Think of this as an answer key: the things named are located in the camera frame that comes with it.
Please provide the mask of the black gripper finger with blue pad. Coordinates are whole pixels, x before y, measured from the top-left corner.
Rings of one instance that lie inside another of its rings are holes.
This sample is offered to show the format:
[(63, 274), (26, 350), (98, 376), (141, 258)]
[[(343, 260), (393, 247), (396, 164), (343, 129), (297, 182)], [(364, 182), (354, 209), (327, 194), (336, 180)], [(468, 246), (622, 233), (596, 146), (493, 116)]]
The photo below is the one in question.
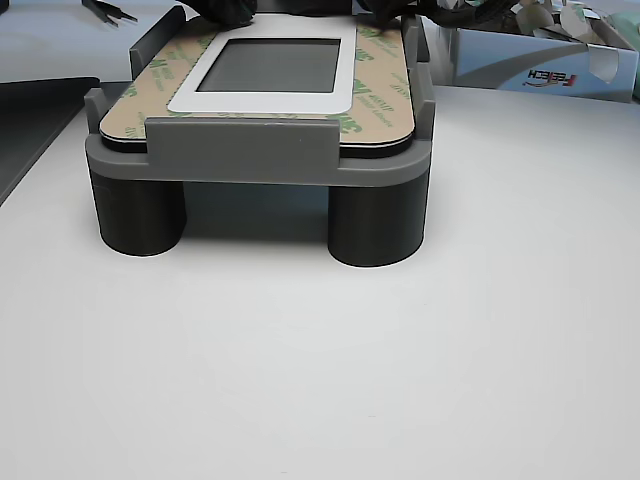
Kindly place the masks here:
[(229, 26), (245, 26), (256, 14), (255, 0), (225, 0), (222, 2), (222, 22)]

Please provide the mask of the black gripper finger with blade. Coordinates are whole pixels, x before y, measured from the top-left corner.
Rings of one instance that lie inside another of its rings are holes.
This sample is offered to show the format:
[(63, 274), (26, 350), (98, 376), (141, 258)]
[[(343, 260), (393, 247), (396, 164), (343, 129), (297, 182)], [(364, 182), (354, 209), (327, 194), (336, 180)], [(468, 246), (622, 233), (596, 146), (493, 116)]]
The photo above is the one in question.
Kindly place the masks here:
[(217, 1), (187, 0), (187, 5), (208, 21), (224, 20), (224, 15), (219, 12)]

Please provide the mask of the black helper gripper finger with blue pad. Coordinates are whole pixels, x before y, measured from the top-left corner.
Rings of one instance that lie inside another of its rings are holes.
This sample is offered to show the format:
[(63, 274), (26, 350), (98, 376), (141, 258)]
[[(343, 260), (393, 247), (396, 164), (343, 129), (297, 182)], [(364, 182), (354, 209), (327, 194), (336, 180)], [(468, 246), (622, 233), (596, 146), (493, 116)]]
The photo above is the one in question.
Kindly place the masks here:
[(372, 17), (372, 25), (380, 31), (385, 31), (394, 18), (401, 4), (394, 0), (357, 0), (357, 4)]

